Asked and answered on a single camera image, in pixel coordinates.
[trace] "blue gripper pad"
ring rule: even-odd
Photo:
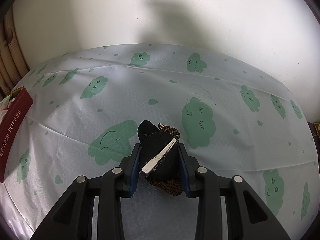
[[[139,156],[140,156],[140,147],[139,147],[136,159],[134,160],[134,165],[133,165],[131,176],[130,176],[130,188],[129,188],[130,197],[132,197],[137,190],[137,185],[139,180],[139,167],[138,167]]]
[[[186,165],[182,157],[180,147],[178,151],[179,151],[179,174],[180,174],[180,179],[182,184],[182,190],[184,193],[186,193],[186,196],[189,197],[191,192],[189,187],[189,176],[188,176]]]

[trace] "wrinkled fabric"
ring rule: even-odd
[[[244,62],[175,45],[105,46],[47,60],[21,86],[34,103],[0,184],[0,213],[20,239],[77,176],[101,176],[130,155],[145,119],[177,128],[201,166],[241,175],[291,239],[316,217],[318,160],[301,107],[281,82]],[[121,205],[128,240],[194,239],[197,199],[140,179]],[[95,204],[93,239],[96,216]],[[223,230],[226,239],[226,223]]]

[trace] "cartoon cloud face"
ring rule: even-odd
[[[305,183],[304,189],[303,189],[303,196],[302,196],[301,220],[307,214],[309,204],[310,204],[310,192],[308,191],[308,183]]]
[[[187,61],[187,69],[190,72],[199,72],[201,73],[204,68],[206,68],[208,65],[203,60],[200,60],[200,55],[198,53],[193,53],[188,58]]]
[[[80,98],[91,98],[93,95],[100,93],[104,89],[107,81],[108,79],[104,78],[104,76],[93,79],[83,90]]]
[[[28,148],[26,152],[21,155],[21,158],[18,163],[17,182],[19,184],[21,183],[21,180],[26,179],[26,177],[28,176],[30,161],[31,161],[31,157],[30,157],[29,148]]]
[[[59,85],[67,83],[71,78],[73,78],[75,76],[75,74],[77,73],[77,70],[79,68],[77,67],[75,70],[68,72],[64,78],[60,81]]]
[[[241,86],[240,93],[243,101],[247,104],[247,106],[249,106],[249,109],[252,112],[259,112],[260,102],[254,95],[254,93],[244,85]]]
[[[285,109],[284,109],[283,105],[280,103],[279,98],[275,97],[274,95],[271,95],[271,100],[272,100],[273,106],[278,111],[278,113],[281,115],[281,117],[283,119],[286,118]]]
[[[37,70],[36,68],[34,70],[32,70],[32,71],[30,70],[31,73],[30,73],[29,76],[31,76],[36,70]]]
[[[284,182],[279,176],[278,170],[265,171],[263,178],[266,183],[265,193],[267,199],[267,206],[276,216],[279,213],[279,209],[282,207],[284,195]]]
[[[291,102],[291,106],[294,109],[294,112],[296,113],[297,117],[299,119],[303,118],[299,107],[292,100],[290,100],[290,102]]]
[[[41,82],[41,80],[43,80],[43,78],[44,78],[44,75],[42,75],[42,77],[39,78],[39,79],[34,83],[34,85],[33,85],[32,87],[34,88],[37,84],[39,84],[39,83]]]
[[[43,83],[42,87],[45,87],[47,86],[47,84],[51,83],[55,78],[56,76],[58,75],[58,73],[53,73],[52,76],[48,77],[48,79]]]
[[[216,131],[212,116],[211,107],[196,97],[192,97],[190,103],[184,106],[182,125],[187,133],[187,141],[191,148],[207,147],[210,144],[210,138]]]
[[[106,164],[110,159],[120,162],[131,154],[129,138],[137,132],[137,124],[127,120],[105,130],[88,148],[89,156],[95,157],[98,165]]]
[[[47,64],[45,64],[42,68],[40,68],[39,71],[38,71],[38,73],[37,73],[37,75],[38,75],[41,71],[43,71],[46,66],[47,66]]]
[[[133,57],[131,58],[131,63],[129,63],[129,66],[135,65],[136,67],[141,67],[147,64],[147,61],[149,61],[151,57],[146,52],[136,52],[133,54]]]

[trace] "brown checkered fabric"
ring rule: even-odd
[[[172,196],[179,196],[182,193],[182,184],[178,173],[172,179],[159,180],[147,177],[147,181]]]
[[[168,125],[164,125],[162,123],[158,124],[158,128],[162,132],[166,132],[166,133],[171,134],[174,138],[177,139],[177,142],[179,143],[180,133],[179,133],[178,129],[175,129],[175,128],[168,126]]]

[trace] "red toffee box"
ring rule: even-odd
[[[16,98],[10,105],[0,124],[0,182],[3,183],[4,171],[7,164],[8,155],[14,137],[22,123],[23,118],[33,104],[33,100],[28,91],[18,88],[10,93],[10,100]]]

